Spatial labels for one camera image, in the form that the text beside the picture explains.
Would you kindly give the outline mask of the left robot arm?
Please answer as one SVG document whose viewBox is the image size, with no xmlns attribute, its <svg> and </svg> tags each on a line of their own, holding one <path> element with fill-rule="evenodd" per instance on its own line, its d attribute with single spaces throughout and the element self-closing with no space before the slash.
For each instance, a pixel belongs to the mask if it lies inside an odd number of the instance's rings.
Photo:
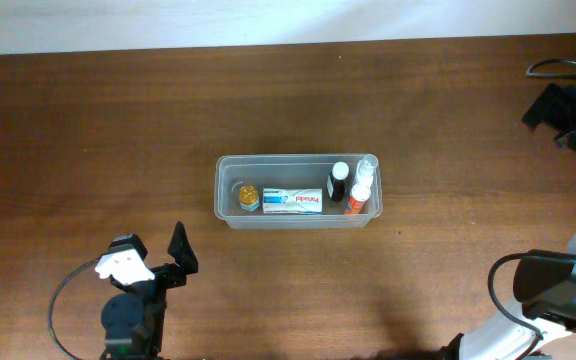
<svg viewBox="0 0 576 360">
<path fill-rule="evenodd" d="M 104 359 L 158 359 L 162 348 L 167 291 L 182 287 L 198 272 L 198 260 L 182 222 L 175 224 L 167 249 L 171 263 L 147 267 L 147 249 L 136 234 L 115 238 L 95 271 L 121 293 L 104 305 Z"/>
</svg>

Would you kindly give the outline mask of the orange tube white cap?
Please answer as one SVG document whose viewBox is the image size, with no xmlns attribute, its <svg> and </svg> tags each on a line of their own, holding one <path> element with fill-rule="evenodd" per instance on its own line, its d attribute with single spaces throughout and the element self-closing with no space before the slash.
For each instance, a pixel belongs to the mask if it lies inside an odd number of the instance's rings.
<svg viewBox="0 0 576 360">
<path fill-rule="evenodd" d="M 364 184 L 355 184 L 350 191 L 350 198 L 347 203 L 345 214 L 357 215 L 361 212 L 364 204 L 371 197 L 371 189 Z"/>
</svg>

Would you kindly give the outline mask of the white spray bottle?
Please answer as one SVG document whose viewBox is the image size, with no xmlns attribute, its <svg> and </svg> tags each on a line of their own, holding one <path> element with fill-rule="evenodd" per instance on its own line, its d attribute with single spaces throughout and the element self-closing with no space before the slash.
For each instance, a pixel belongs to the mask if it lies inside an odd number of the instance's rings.
<svg viewBox="0 0 576 360">
<path fill-rule="evenodd" d="M 372 187 L 375 173 L 378 167 L 378 158 L 375 155 L 365 155 L 356 166 L 354 185 L 360 184 L 368 188 Z"/>
</svg>

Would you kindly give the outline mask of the small jar gold lid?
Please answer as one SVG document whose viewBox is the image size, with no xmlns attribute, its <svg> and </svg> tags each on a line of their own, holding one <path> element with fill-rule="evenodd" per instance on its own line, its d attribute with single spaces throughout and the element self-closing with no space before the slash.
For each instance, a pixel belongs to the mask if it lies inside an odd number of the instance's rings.
<svg viewBox="0 0 576 360">
<path fill-rule="evenodd" d="M 242 209 L 253 212 L 260 206 L 258 190 L 252 185 L 244 185 L 239 189 L 238 200 Z"/>
</svg>

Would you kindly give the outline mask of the dark bottle white cap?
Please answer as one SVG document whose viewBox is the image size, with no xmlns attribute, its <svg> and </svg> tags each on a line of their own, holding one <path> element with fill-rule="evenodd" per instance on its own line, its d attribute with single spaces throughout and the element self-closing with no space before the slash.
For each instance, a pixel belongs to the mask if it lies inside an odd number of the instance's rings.
<svg viewBox="0 0 576 360">
<path fill-rule="evenodd" d="M 346 181 L 349 175 L 349 166 L 345 162 L 336 162 L 328 176 L 327 191 L 330 199 L 340 202 L 346 193 Z"/>
</svg>

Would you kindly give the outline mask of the white Panadol box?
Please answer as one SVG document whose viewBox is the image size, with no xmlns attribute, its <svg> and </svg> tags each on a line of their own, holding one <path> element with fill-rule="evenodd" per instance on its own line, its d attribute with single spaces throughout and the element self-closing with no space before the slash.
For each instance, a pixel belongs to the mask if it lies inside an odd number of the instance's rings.
<svg viewBox="0 0 576 360">
<path fill-rule="evenodd" d="M 265 214 L 320 214 L 322 190 L 264 188 L 262 207 Z"/>
</svg>

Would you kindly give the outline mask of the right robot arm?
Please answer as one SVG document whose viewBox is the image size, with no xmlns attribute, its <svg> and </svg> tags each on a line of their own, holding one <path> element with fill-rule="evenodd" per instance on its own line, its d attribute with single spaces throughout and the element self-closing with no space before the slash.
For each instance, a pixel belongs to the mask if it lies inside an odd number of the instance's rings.
<svg viewBox="0 0 576 360">
<path fill-rule="evenodd" d="M 529 78 L 549 85 L 524 114 L 530 129 L 546 124 L 556 130 L 554 142 L 576 153 L 576 74 L 540 72 L 529 66 Z M 442 347 L 441 359 L 538 359 L 540 348 L 576 334 L 576 232 L 564 253 L 530 250 L 497 260 L 487 276 L 496 314 L 482 327 L 458 334 Z"/>
</svg>

